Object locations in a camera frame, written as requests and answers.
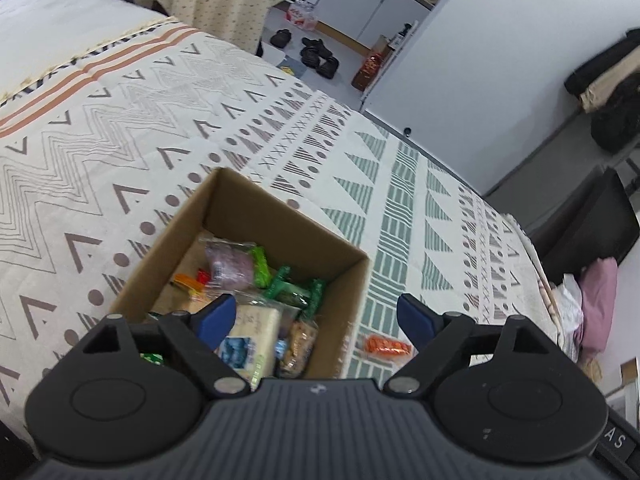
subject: bed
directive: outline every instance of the bed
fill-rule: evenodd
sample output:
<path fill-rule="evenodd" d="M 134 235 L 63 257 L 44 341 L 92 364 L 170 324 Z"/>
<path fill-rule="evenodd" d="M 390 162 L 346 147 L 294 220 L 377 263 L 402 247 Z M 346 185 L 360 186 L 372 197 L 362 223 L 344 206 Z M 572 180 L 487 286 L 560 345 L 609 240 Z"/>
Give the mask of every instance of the bed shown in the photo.
<path fill-rule="evenodd" d="M 358 338 L 404 337 L 403 292 L 481 323 L 524 314 L 557 338 L 517 226 L 322 92 L 119 0 L 2 0 L 0 30 L 0 406 L 14 431 L 33 386 L 220 166 L 370 255 L 343 376 L 391 375 Z"/>

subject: orange stripe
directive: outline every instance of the orange stripe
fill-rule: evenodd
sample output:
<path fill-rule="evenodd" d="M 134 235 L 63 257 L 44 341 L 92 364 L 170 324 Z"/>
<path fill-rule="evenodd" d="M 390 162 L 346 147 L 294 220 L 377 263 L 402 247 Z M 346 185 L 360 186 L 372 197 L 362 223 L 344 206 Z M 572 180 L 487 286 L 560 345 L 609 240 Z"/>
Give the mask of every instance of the orange stripe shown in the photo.
<path fill-rule="evenodd" d="M 178 31 L 183 30 L 185 28 L 190 28 L 190 27 L 188 25 L 183 25 L 181 27 L 174 28 L 172 30 L 167 31 L 166 33 L 164 33 L 162 36 L 159 36 L 158 38 L 153 38 L 152 40 L 145 41 L 145 43 L 140 43 L 140 44 L 128 46 L 127 48 L 123 49 L 122 51 L 118 52 L 117 54 L 112 54 L 111 56 L 109 56 L 109 57 L 107 57 L 107 58 L 105 58 L 103 60 L 95 61 L 93 63 L 90 63 L 84 69 L 83 68 L 78 68 L 78 72 L 75 72 L 73 74 L 68 75 L 62 81 L 57 83 L 55 86 L 53 86 L 52 88 L 50 88 L 46 92 L 43 92 L 41 95 L 39 95 L 35 99 L 29 101 L 22 108 L 19 108 L 14 113 L 12 113 L 12 114 L 8 115 L 7 117 L 5 117 L 4 119 L 0 120 L 0 126 L 5 124 L 7 121 L 13 119 L 15 116 L 23 113 L 25 110 L 28 110 L 28 108 L 31 108 L 34 105 L 38 104 L 40 101 L 42 101 L 43 99 L 47 98 L 51 94 L 57 92 L 63 86 L 66 86 L 71 81 L 73 81 L 73 79 L 75 79 L 78 76 L 81 76 L 84 73 L 85 70 L 89 70 L 91 68 L 91 66 L 93 66 L 93 65 L 97 66 L 97 65 L 100 65 L 100 64 L 103 64 L 103 63 L 110 62 L 110 61 L 112 61 L 114 59 L 118 59 L 121 56 L 126 56 L 129 52 L 132 52 L 133 50 L 138 50 L 138 49 L 144 48 L 144 47 L 146 47 L 146 46 L 148 46 L 150 44 L 159 43 L 159 41 L 164 41 L 168 36 L 172 35 L 174 32 L 178 32 Z"/>
<path fill-rule="evenodd" d="M 73 94 L 75 94 L 77 91 L 79 91 L 79 89 L 81 89 L 82 87 L 86 86 L 87 84 L 89 84 L 91 82 L 96 81 L 97 79 L 95 79 L 95 78 L 100 77 L 101 75 L 104 75 L 106 73 L 113 72 L 114 70 L 118 70 L 120 68 L 128 66 L 131 63 L 133 63 L 133 62 L 135 62 L 135 61 L 137 61 L 139 59 L 143 59 L 144 57 L 150 56 L 151 54 L 154 54 L 154 53 L 156 53 L 156 52 L 158 52 L 160 50 L 163 50 L 163 49 L 168 48 L 170 46 L 174 46 L 177 43 L 180 43 L 180 41 L 182 41 L 184 38 L 188 38 L 191 34 L 195 34 L 196 32 L 199 32 L 199 30 L 197 30 L 196 28 L 194 28 L 192 30 L 188 30 L 187 32 L 184 32 L 183 34 L 181 34 L 180 36 L 178 36 L 174 40 L 171 40 L 167 44 L 158 45 L 158 46 L 155 46 L 153 48 L 150 48 L 149 50 L 145 50 L 144 52 L 138 54 L 137 56 L 134 56 L 134 57 L 131 57 L 131 58 L 127 59 L 127 60 L 124 60 L 122 63 L 119 63 L 118 65 L 114 65 L 114 66 L 110 66 L 110 67 L 104 68 L 104 69 L 100 70 L 99 72 L 97 72 L 94 76 L 89 76 L 89 77 L 83 79 L 82 81 L 79 81 L 78 83 L 73 85 L 71 88 L 66 90 L 64 93 L 60 94 L 58 97 L 56 97 L 55 99 L 53 99 L 52 101 L 50 101 L 49 103 L 44 105 L 39 110 L 35 111 L 33 114 L 31 114 L 27 118 L 21 120 L 17 124 L 14 124 L 14 126 L 10 126 L 6 130 L 0 131 L 0 139 L 3 138 L 3 137 L 6 137 L 7 135 L 11 135 L 12 133 L 16 132 L 20 128 L 22 128 L 22 127 L 26 126 L 27 124 L 31 123 L 31 121 L 34 121 L 39 117 L 42 117 L 45 113 L 49 112 L 52 108 L 55 108 L 61 102 L 65 101 L 66 99 L 71 97 Z"/>

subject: open box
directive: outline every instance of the open box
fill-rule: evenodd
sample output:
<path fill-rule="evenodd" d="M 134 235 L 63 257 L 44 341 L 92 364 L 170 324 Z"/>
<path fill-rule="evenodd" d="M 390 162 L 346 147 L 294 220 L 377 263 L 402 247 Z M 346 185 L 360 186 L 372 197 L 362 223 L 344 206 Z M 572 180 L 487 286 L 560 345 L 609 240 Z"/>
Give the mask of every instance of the open box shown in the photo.
<path fill-rule="evenodd" d="M 345 337 L 357 314 L 369 271 L 361 250 L 293 210 L 244 176 L 227 168 L 213 171 L 185 202 L 156 240 L 111 307 L 130 322 L 151 310 L 177 309 L 168 285 L 176 272 L 195 275 L 204 260 L 202 231 L 264 247 L 271 267 L 291 266 L 291 279 L 326 280 L 316 316 L 319 333 L 306 374 L 339 373 Z"/>

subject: white logo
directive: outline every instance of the white logo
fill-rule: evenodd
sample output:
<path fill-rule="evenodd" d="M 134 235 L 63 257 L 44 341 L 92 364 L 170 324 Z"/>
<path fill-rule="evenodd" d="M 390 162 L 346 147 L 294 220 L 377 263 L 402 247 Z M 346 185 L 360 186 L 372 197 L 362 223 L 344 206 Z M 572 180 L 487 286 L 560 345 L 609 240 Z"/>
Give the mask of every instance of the white logo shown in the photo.
<path fill-rule="evenodd" d="M 309 391 L 312 394 L 322 395 L 326 391 L 326 386 L 324 386 L 324 384 L 316 384 L 316 386 L 312 386 L 311 388 L 309 388 Z"/>

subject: slipper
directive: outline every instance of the slipper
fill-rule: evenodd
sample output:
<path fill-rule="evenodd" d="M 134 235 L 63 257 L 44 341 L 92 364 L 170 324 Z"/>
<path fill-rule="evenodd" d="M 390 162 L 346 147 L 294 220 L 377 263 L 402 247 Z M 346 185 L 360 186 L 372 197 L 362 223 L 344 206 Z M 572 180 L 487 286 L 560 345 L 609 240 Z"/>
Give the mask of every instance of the slipper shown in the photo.
<path fill-rule="evenodd" d="M 271 37 L 269 43 L 277 48 L 285 48 L 289 41 L 291 41 L 290 30 L 288 28 L 281 28 Z"/>
<path fill-rule="evenodd" d="M 300 61 L 309 68 L 318 68 L 320 66 L 320 56 L 318 50 L 314 46 L 306 46 L 300 51 Z"/>
<path fill-rule="evenodd" d="M 327 59 L 320 68 L 316 70 L 319 75 L 327 79 L 333 79 L 335 72 L 338 70 L 340 62 L 335 57 Z"/>
<path fill-rule="evenodd" d="M 329 59 L 334 53 L 324 46 L 322 40 L 311 40 L 310 38 L 302 38 L 302 44 L 305 46 L 313 46 L 318 50 L 318 56 L 323 59 Z"/>

